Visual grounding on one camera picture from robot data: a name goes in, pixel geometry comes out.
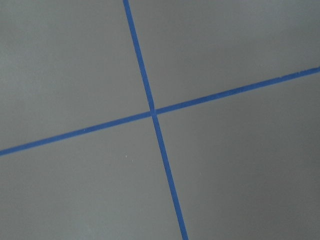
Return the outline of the blue tape line crosswise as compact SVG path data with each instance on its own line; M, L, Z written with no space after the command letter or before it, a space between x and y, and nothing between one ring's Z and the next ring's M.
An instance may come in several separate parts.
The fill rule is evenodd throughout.
M294 79L298 79L298 78L302 78L302 77L318 74L319 72L320 72L320 68L319 67L310 68L310 69L302 70L302 71L299 71L299 72L291 73L291 74L288 74L288 75L284 75L284 76L281 76L281 77L276 77L276 78L272 78L272 79L268 79L268 80L263 80L263 81L260 81L260 82L248 84L248 85L237 87L237 88L233 88L233 89L230 89L230 90L226 90L226 91L210 94L210 95L207 95L207 96L199 97L199 98L196 98L196 99L183 101L183 102L180 102L180 103L176 103L176 104L168 105L168 106L165 106L165 107L161 107L161 108L156 109L155 113L156 114L164 114L164 113L168 113L168 112L173 112L173 111L177 111L177 110L180 110L180 109L188 108L188 107L191 107L191 106L203 104L203 103L206 103L206 102L211 102L211 101L214 101L214 100L226 98L226 97L237 95L237 94L240 94L240 93L252 91L252 90L255 90L255 89L264 88L264 87L267 87L267 86L276 85L276 84L287 82L287 81L291 81L291 80L294 80ZM5 156L5 155L13 154L13 153L16 153L16 152L25 151L25 150L28 150L28 149L32 149L32 148L36 148L36 147L39 147L39 146L48 145L48 144L51 144L51 143L54 143L54 142L59 142L59 141L62 141L62 140L74 138L74 137L77 137L77 136L81 136L81 135L85 135L85 134L88 134L88 133L100 131L100 130L103 130L103 129L112 128L114 126L123 125L123 124L134 122L134 121L137 121L137 120L146 119L146 118L149 118L151 116L152 116L152 114L149 111L138 113L138 114L135 114L135 115L130 115L130 116L127 116L127 117L123 117L123 118L115 119L115 120L112 120L112 121L100 123L100 124L97 124L97 125L81 128L81 129L70 131L70 132L67 132L67 133L63 133L63 134L51 136L51 137L48 137L48 138L44 138L44 139L28 142L28 143L25 143L25 144L9 147L7 149L2 149L0 151L0 155L1 156Z

